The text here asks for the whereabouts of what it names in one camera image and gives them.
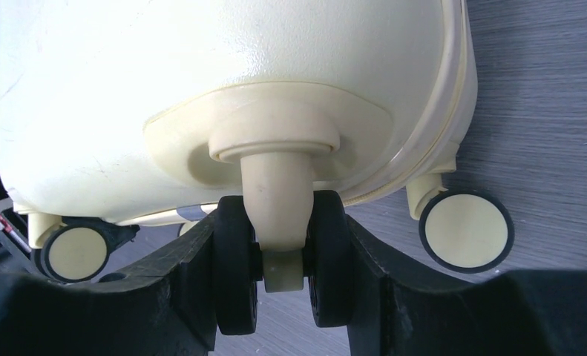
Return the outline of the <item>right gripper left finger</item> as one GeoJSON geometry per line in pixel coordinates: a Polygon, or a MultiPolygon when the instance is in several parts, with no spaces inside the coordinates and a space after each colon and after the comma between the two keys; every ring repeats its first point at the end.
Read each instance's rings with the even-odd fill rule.
{"type": "Polygon", "coordinates": [[[96,283],[0,273],[0,355],[206,355],[217,322],[208,215],[96,283]]]}

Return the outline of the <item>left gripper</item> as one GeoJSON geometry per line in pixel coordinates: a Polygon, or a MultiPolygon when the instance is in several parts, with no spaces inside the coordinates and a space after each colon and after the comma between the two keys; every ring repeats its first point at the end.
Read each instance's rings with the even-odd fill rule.
{"type": "MultiPolygon", "coordinates": [[[[133,241],[140,230],[138,225],[116,225],[98,217],[63,217],[67,228],[93,230],[83,232],[78,247],[86,254],[100,254],[103,239],[107,256],[113,254],[127,242],[133,241]]],[[[6,192],[0,177],[0,272],[27,272],[37,274],[33,263],[33,253],[27,242],[27,219],[13,211],[13,202],[6,192]]]]}

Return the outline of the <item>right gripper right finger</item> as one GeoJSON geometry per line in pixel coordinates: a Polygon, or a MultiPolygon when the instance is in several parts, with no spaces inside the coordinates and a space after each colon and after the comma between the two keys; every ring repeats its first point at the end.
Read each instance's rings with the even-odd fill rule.
{"type": "Polygon", "coordinates": [[[587,270],[443,274],[349,219],[352,355],[587,355],[587,270]]]}

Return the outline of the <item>yellow hard-shell suitcase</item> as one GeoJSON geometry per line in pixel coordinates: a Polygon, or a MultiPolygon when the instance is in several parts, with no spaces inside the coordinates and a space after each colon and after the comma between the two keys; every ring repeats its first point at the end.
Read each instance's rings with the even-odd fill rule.
{"type": "Polygon", "coordinates": [[[316,324],[344,325],[344,208],[399,189],[440,265],[499,264],[505,208],[442,182],[477,91],[465,1],[0,1],[0,177],[38,272],[109,260],[63,217],[212,213],[224,334],[254,332],[259,280],[308,282],[316,324]]]}

